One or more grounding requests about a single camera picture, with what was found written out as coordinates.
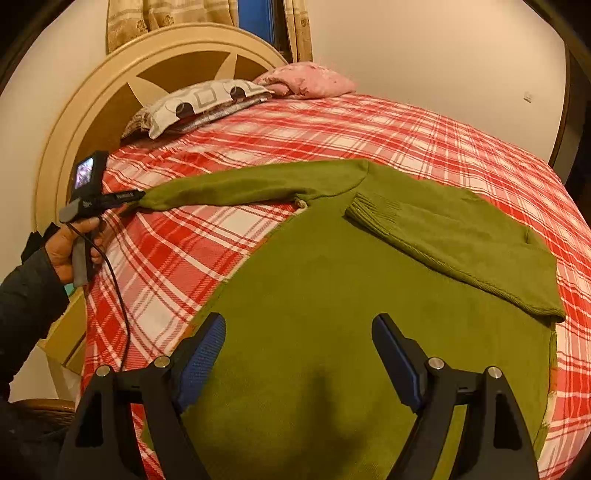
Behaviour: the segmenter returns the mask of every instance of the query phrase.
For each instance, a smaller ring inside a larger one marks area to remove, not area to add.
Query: wicker chair
[[[19,414],[52,425],[56,430],[70,426],[74,418],[75,404],[69,400],[55,398],[31,398],[13,404]]]

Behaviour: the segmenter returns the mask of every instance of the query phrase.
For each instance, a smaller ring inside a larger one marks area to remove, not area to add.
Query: plaid bedspread
[[[180,138],[140,141],[113,153],[104,189],[146,189],[169,179],[229,168],[318,158],[368,158],[419,178],[467,187],[535,229],[558,262],[567,320],[557,325],[556,394],[540,476],[556,479],[591,430],[591,231],[548,165],[468,125],[413,106],[363,95],[271,100]],[[129,311],[126,369],[170,354],[216,287],[248,259],[290,205],[186,206],[122,222],[107,254]],[[118,366],[126,332],[103,268],[87,298],[84,383],[101,364]],[[135,412],[137,426],[141,412]],[[142,445],[152,478],[161,478]]]

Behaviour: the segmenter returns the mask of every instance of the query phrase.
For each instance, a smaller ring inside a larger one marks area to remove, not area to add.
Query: hand
[[[73,222],[72,225],[80,233],[89,233],[98,228],[100,220],[96,217],[89,218]],[[76,235],[67,225],[63,225],[45,244],[45,250],[47,251],[49,261],[53,265],[57,276],[60,277],[61,283],[64,285],[72,283],[74,279],[74,271],[72,269],[72,248],[74,247],[74,240],[76,240],[76,238],[78,238],[78,235]],[[94,242],[97,247],[103,245],[103,234],[95,238]],[[90,250],[90,256],[95,265],[100,265],[103,261],[100,253],[94,248]]]

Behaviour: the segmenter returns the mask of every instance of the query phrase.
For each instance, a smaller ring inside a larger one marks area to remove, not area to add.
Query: headboard
[[[78,88],[51,131],[35,184],[33,231],[56,220],[74,163],[95,150],[117,149],[142,106],[194,83],[254,80],[284,64],[262,39],[209,22],[162,28],[116,50]]]

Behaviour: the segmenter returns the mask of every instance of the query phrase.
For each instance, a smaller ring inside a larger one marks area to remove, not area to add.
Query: beige curtain
[[[109,0],[107,52],[160,27],[185,22],[238,26],[238,0]]]
[[[293,61],[312,61],[312,37],[306,0],[283,0]]]

